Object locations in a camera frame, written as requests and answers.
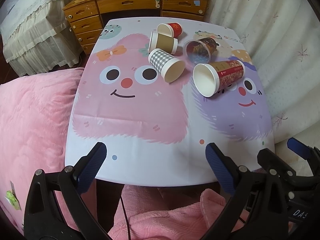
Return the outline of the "small red paper cup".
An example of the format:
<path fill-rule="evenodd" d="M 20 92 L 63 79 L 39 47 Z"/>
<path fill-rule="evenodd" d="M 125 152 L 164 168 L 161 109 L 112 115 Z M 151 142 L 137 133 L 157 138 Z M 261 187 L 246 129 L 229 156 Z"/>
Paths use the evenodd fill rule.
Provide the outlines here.
<path fill-rule="evenodd" d="M 183 33 L 183 28 L 179 23 L 161 23 L 157 26 L 157 33 L 178 38 Z"/>

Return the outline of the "tall red patterned paper cup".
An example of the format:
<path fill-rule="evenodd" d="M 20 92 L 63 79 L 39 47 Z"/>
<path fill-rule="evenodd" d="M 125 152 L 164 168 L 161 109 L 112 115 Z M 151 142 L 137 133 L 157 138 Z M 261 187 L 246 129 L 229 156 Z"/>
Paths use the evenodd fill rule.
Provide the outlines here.
<path fill-rule="evenodd" d="M 199 93 L 210 98 L 244 77 L 245 65 L 239 60 L 199 63 L 193 69 L 194 85 Z"/>

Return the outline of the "grey checked paper cup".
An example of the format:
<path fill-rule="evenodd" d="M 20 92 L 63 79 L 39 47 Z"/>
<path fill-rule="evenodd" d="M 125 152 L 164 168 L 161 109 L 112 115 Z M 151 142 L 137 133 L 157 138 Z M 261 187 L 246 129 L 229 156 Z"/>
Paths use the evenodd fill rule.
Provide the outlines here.
<path fill-rule="evenodd" d="M 159 72 L 166 83 L 177 80 L 185 70 L 185 62 L 166 51 L 156 48 L 148 56 L 149 63 Z"/>

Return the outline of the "brown sleeve paper cup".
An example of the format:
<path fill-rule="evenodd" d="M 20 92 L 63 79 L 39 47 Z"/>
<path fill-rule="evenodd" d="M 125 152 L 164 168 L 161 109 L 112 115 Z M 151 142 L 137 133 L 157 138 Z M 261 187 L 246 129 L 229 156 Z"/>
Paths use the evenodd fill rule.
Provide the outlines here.
<path fill-rule="evenodd" d="M 153 31 L 150 36 L 148 52 L 151 53 L 154 49 L 159 48 L 169 54 L 174 55 L 177 51 L 178 39 L 159 34 Z"/>

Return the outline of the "cartoon monster tablecloth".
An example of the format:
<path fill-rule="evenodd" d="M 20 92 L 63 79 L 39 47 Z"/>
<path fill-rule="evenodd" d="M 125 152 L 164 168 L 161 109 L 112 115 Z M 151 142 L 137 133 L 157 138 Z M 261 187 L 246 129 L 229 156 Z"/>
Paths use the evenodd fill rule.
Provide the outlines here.
<path fill-rule="evenodd" d="M 179 23 L 176 57 L 185 71 L 166 83 L 148 61 L 150 36 L 161 23 Z M 183 46 L 212 37 L 214 61 L 239 60 L 237 83 L 203 97 L 193 83 L 194 64 Z M 71 112 L 65 163 L 74 165 L 97 142 L 107 157 L 97 178 L 139 186 L 210 183 L 205 148 L 215 143 L 238 165 L 258 168 L 257 154 L 274 149 L 272 121 L 252 59 L 232 29 L 206 22 L 133 17 L 110 20 L 87 61 Z"/>

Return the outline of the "pink quilted blanket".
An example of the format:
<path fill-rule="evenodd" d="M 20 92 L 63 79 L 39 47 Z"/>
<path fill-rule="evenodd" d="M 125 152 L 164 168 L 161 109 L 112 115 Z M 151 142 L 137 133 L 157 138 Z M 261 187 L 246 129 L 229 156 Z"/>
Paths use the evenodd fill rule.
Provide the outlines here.
<path fill-rule="evenodd" d="M 64 167 L 69 117 L 82 68 L 20 77 L 1 85 L 1 209 L 24 234 L 28 191 L 37 169 Z M 125 185 L 112 239 L 200 239 L 225 207 L 205 189 L 192 199 L 169 189 Z"/>

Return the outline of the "white floral curtain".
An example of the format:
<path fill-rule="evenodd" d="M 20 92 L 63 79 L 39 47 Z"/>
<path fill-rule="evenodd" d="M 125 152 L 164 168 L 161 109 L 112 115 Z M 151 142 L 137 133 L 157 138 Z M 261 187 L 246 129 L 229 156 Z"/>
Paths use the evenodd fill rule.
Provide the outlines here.
<path fill-rule="evenodd" d="M 319 20 L 307 0 L 210 0 L 206 21 L 233 29 L 263 84 L 276 142 L 319 137 Z"/>

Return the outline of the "white lace bed cover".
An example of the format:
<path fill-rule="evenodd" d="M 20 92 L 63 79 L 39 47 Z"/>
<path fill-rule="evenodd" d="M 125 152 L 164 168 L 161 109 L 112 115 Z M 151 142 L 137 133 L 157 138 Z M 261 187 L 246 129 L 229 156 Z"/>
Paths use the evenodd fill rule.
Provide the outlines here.
<path fill-rule="evenodd" d="M 2 53 L 18 76 L 73 67 L 82 51 L 63 7 L 72 0 L 5 0 L 1 3 Z"/>

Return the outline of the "wooden dresser with drawers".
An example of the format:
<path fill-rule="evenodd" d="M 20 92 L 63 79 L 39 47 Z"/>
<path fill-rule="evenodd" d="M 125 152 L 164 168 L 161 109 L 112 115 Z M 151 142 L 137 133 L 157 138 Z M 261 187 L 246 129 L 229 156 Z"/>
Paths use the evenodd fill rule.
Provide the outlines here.
<path fill-rule="evenodd" d="M 73 0 L 63 11 L 70 31 L 89 55 L 103 27 L 114 18 L 163 16 L 203 21 L 209 0 Z"/>

